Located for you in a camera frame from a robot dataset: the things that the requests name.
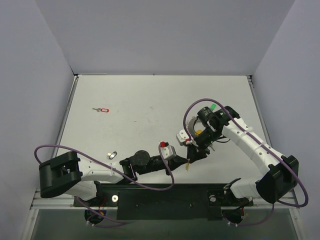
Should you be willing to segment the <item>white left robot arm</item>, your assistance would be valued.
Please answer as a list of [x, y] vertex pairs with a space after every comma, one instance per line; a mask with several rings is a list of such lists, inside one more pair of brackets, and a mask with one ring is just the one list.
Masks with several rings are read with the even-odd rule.
[[168, 147], [156, 156], [139, 150], [133, 156], [110, 165], [80, 158], [75, 151], [69, 151], [39, 165], [40, 196], [48, 199], [69, 194], [97, 206], [103, 200], [99, 182], [130, 184], [137, 181], [139, 175], [161, 170], [169, 175], [187, 162], [186, 158]]

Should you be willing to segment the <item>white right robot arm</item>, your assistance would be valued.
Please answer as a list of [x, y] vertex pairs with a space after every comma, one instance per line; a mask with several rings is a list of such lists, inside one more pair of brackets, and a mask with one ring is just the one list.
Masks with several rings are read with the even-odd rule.
[[286, 157], [266, 144], [255, 134], [230, 106], [212, 111], [203, 107], [186, 125], [196, 149], [207, 155], [209, 146], [221, 137], [237, 145], [256, 165], [262, 178], [237, 178], [224, 187], [224, 201], [236, 204], [242, 198], [261, 197], [274, 204], [297, 184], [299, 161], [294, 156]]

